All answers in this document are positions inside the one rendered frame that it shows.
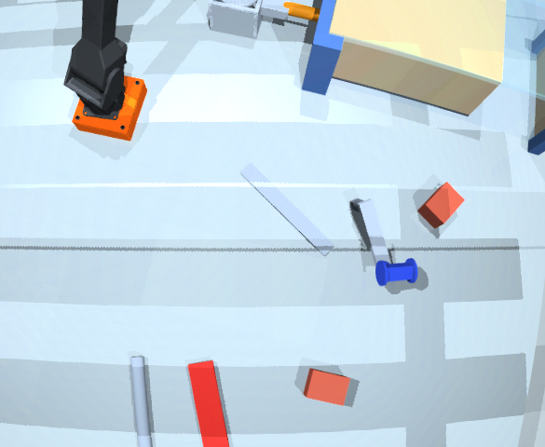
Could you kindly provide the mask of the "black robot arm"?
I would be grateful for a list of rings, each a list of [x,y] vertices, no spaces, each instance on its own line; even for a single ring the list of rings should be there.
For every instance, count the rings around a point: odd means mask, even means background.
[[[84,116],[118,120],[128,50],[115,38],[118,0],[82,1],[81,39],[72,48],[64,85],[84,103]]]

